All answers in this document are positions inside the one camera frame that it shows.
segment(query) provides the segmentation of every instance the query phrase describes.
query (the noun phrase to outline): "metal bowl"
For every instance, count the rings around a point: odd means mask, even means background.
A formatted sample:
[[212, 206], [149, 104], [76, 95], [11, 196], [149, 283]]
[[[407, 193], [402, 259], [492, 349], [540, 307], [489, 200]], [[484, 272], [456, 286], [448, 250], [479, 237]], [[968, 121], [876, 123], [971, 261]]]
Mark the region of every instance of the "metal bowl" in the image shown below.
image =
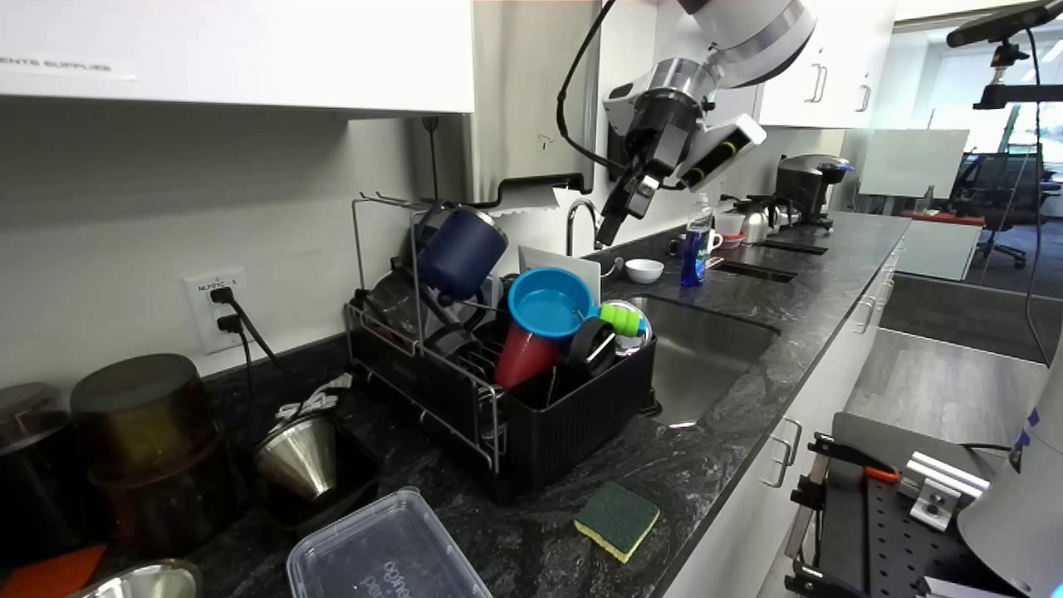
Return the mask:
[[78, 590], [78, 598], [198, 598], [203, 580], [188, 561], [153, 561], [143, 568], [126, 568], [98, 585]]

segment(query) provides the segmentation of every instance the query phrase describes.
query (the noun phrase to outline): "white cabinet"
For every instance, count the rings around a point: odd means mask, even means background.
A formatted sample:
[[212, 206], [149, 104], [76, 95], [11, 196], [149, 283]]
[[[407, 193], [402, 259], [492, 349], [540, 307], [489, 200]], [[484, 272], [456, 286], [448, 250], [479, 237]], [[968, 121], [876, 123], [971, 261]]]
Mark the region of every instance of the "white cabinet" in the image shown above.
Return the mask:
[[815, 431], [830, 431], [869, 355], [876, 322], [892, 288], [897, 252], [861, 297], [842, 328], [834, 336], [821, 367], [808, 374], [782, 424], [769, 431], [755, 464], [745, 472], [711, 529], [700, 534], [686, 566], [669, 587], [669, 598], [703, 594], [757, 594], [782, 545], [789, 533], [798, 505], [789, 488], [809, 468], [804, 448]]
[[869, 112], [889, 31], [892, 0], [815, 0], [817, 32], [774, 81], [718, 92], [721, 112], [746, 109], [765, 126], [861, 126]]
[[0, 0], [0, 95], [470, 112], [470, 0]]

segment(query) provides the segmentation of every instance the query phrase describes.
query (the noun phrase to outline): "sponge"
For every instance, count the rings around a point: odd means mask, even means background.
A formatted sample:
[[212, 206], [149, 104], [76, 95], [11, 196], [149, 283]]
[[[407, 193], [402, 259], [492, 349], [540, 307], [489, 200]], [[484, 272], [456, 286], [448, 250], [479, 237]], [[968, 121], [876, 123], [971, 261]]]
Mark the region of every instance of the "sponge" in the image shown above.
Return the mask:
[[625, 485], [600, 485], [574, 516], [574, 529], [600, 545], [621, 566], [630, 561], [636, 545], [650, 534], [661, 508]]

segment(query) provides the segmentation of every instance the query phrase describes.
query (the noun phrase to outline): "upper cabinet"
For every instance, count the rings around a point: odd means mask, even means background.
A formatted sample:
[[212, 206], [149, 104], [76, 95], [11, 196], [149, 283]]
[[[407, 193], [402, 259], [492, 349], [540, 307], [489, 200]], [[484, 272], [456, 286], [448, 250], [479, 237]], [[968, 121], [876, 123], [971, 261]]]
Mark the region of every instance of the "upper cabinet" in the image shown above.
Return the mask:
[[470, 0], [0, 0], [0, 95], [470, 112]]
[[765, 126], [861, 126], [881, 86], [892, 0], [815, 0], [817, 32], [804, 54], [757, 89], [724, 89], [724, 116], [749, 112]]

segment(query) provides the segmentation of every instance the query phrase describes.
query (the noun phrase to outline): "handle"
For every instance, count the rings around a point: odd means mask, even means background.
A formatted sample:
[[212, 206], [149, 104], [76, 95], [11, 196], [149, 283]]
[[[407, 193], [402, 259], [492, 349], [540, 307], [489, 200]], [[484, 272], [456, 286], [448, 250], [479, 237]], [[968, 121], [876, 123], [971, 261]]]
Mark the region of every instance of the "handle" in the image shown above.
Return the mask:
[[876, 299], [869, 299], [869, 303], [862, 303], [862, 307], [866, 307], [866, 317], [862, 317], [862, 328], [861, 328], [861, 336], [866, 336], [866, 328], [869, 328], [869, 320], [875, 320]]
[[809, 66], [817, 70], [817, 83], [809, 86], [809, 101], [804, 101], [804, 104], [821, 104], [821, 86], [824, 86], [828, 66], [824, 64], [809, 64]]
[[821, 81], [817, 104], [824, 104], [824, 95], [828, 95], [828, 83], [830, 83], [830, 66], [824, 66], [824, 81]]
[[866, 83], [861, 83], [861, 89], [862, 89], [862, 95], [861, 95], [858, 112], [866, 112], [866, 109], [869, 109], [869, 86], [866, 86]]
[[804, 435], [804, 424], [795, 422], [795, 420], [784, 420], [787, 424], [795, 424], [795, 442], [787, 446], [787, 464], [798, 463], [798, 448], [799, 448], [799, 435]]
[[774, 464], [776, 464], [774, 482], [765, 482], [765, 478], [762, 478], [762, 485], [765, 485], [765, 488], [784, 488], [784, 482], [787, 482], [787, 468], [789, 468], [789, 463], [787, 463], [787, 457], [789, 457], [789, 446], [787, 446], [787, 442], [782, 442], [782, 437], [769, 437], [769, 442], [784, 448], [784, 463], [774, 463]]

